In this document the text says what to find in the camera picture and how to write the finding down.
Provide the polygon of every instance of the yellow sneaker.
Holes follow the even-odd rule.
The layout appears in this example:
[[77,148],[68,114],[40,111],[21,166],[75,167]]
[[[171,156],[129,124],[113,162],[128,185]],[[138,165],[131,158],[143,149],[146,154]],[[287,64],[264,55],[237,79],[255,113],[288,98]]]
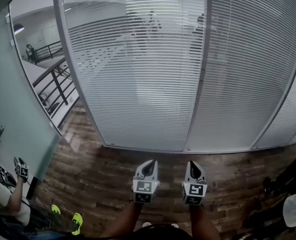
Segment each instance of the yellow sneaker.
[[58,207],[57,205],[55,205],[55,204],[53,204],[53,205],[51,206],[51,210],[52,210],[54,213],[62,214],[61,211],[60,211],[60,209],[59,209],[59,207]]
[[80,234],[80,227],[81,227],[82,224],[83,224],[83,217],[82,217],[79,213],[76,212],[76,213],[73,215],[73,217],[72,217],[72,221],[78,225],[78,228],[77,228],[76,231],[71,232],[71,233],[72,233],[74,236],[79,235],[79,234]]

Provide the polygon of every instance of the wooden floor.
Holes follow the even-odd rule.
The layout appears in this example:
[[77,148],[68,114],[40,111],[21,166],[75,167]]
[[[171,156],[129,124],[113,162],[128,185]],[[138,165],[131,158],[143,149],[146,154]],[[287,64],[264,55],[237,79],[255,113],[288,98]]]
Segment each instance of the wooden floor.
[[[63,216],[83,215],[81,232],[98,237],[132,197],[131,184],[136,167],[157,159],[157,196],[145,204],[137,227],[143,222],[178,223],[191,232],[188,208],[181,200],[181,181],[187,162],[205,168],[208,182],[204,206],[223,239],[243,232],[243,220],[264,200],[264,177],[279,175],[295,158],[296,144],[285,148],[236,154],[181,155],[105,148],[80,101],[62,125],[63,138],[36,192],[46,206],[56,204]],[[272,205],[272,197],[262,202]],[[292,237],[283,234],[282,238]]]

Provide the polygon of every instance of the metal window frame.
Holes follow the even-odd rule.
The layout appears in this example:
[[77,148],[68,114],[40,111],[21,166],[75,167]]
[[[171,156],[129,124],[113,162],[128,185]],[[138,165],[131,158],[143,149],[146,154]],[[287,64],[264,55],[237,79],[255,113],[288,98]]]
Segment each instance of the metal window frame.
[[204,29],[204,42],[202,44],[202,57],[200,61],[200,75],[199,75],[199,84],[197,87],[196,98],[194,101],[194,107],[192,111],[192,116],[190,120],[190,126],[188,129],[187,137],[184,143],[183,151],[189,151],[190,148],[188,147],[188,140],[192,134],[193,125],[196,120],[197,110],[199,106],[200,97],[202,95],[203,83],[206,74],[206,66],[207,66],[207,59],[208,59],[208,52],[209,52],[209,43],[210,43],[210,34],[211,34],[211,26],[212,26],[212,11],[213,11],[213,0],[205,0],[206,6],[204,7],[204,15],[205,15],[205,29]]
[[62,50],[66,58],[68,67],[70,69],[70,74],[72,76],[74,86],[76,87],[76,90],[79,94],[79,98],[84,106],[84,109],[86,111],[88,118],[92,122],[95,128],[95,131],[98,133],[101,143],[103,144],[104,147],[107,147],[105,139],[103,138],[101,132],[99,131],[96,125],[95,119],[93,118],[92,113],[89,110],[87,101],[84,97],[84,93],[82,92],[81,86],[79,85],[78,77],[76,75],[75,69],[77,68],[77,65],[73,56],[72,45],[69,38],[68,26],[67,26],[65,9],[64,9],[64,0],[53,0],[53,8],[54,8],[54,15],[56,18],[57,28],[59,32],[59,37],[61,40]]

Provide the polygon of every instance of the leg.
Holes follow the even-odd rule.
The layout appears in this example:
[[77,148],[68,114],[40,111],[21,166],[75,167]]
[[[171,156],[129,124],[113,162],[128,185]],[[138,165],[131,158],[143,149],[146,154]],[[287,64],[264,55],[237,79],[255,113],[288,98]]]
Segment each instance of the leg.
[[60,232],[73,232],[78,226],[71,220],[63,218],[60,214],[46,210],[34,201],[29,201],[30,219],[26,226],[28,230],[51,229]]
[[256,226],[260,223],[281,218],[283,217],[283,207],[284,201],[281,201],[267,210],[256,212],[249,216],[249,218],[244,222],[243,226],[245,228],[252,228],[253,226]]
[[190,205],[190,220],[192,238],[196,240],[220,240],[221,237],[215,225],[208,217],[205,209],[199,205]]
[[276,235],[284,232],[288,228],[289,227],[287,227],[284,219],[281,218],[279,221],[277,221],[274,224],[260,228],[251,237],[254,239],[262,240],[265,238],[270,238],[270,237],[276,236]]
[[142,203],[131,202],[128,204],[114,222],[108,225],[101,237],[117,237],[133,232],[142,208]]
[[281,188],[294,178],[296,179],[296,159],[276,178],[274,188]]

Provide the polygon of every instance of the person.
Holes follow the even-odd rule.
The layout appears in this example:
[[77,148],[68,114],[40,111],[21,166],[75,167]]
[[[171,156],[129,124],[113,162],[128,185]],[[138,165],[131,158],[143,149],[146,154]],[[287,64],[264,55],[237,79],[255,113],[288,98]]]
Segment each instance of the person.
[[140,17],[135,11],[130,11],[126,14],[126,19],[129,23],[131,35],[135,36],[136,42],[140,50],[146,50],[146,24],[145,20]]
[[215,225],[210,220],[205,208],[202,205],[190,205],[189,213],[191,220],[192,237],[184,230],[177,228],[177,225],[170,224],[150,224],[145,222],[144,227],[134,232],[138,217],[143,208],[143,203],[129,200],[129,204],[118,215],[102,233],[102,238],[120,238],[131,240],[151,240],[162,239],[194,239],[194,240],[220,240],[221,237]]
[[201,56],[202,52],[202,45],[203,45],[203,38],[204,38],[204,22],[205,22],[205,15],[202,14],[197,19],[198,27],[192,32],[195,36],[195,40],[192,42],[190,46],[190,53],[198,53],[197,56]]
[[7,180],[5,180],[5,175],[9,175],[9,172],[0,166],[0,216],[17,221],[28,232],[49,228],[78,235],[83,223],[82,216],[75,213],[71,221],[65,220],[61,218],[61,212],[56,205],[52,206],[52,212],[48,212],[38,203],[28,201],[23,197],[23,185],[28,179],[28,166],[19,159],[19,162],[15,162],[15,168],[17,183],[15,182],[14,188],[11,188],[6,185]]
[[[266,181],[265,191],[269,193],[277,191],[277,194],[287,191],[292,195],[267,210],[252,212],[245,220],[244,227],[257,227],[257,229],[245,239],[254,238],[260,240],[269,238],[296,227],[296,159],[275,181],[270,184],[267,184]],[[274,219],[279,220],[266,227],[258,227],[263,222]]]
[[266,195],[271,192],[275,196],[282,193],[296,193],[296,159],[276,178],[271,181],[269,177],[263,180],[263,187]]
[[158,33],[158,29],[162,29],[162,25],[153,10],[148,14],[150,16],[150,20],[148,21],[148,25],[151,28],[152,37],[155,37]]
[[37,65],[35,49],[30,44],[26,45],[26,54],[28,57],[28,61],[31,60],[35,65]]

